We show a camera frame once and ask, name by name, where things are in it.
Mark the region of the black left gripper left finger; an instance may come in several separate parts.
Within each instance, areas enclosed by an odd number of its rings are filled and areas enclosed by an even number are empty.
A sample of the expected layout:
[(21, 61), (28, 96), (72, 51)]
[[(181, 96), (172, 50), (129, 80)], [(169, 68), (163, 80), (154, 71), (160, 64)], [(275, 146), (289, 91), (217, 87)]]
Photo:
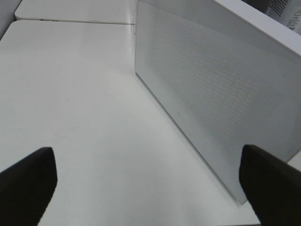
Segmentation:
[(0, 173), (0, 224), (37, 226), (58, 182), (55, 154), (42, 147)]

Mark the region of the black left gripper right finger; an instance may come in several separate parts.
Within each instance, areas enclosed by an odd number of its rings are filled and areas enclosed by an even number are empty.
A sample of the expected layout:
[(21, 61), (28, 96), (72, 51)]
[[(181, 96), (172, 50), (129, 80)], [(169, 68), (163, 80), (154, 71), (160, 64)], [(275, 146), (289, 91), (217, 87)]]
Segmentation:
[(299, 170), (255, 145), (244, 145), (239, 182), (262, 226), (301, 224)]

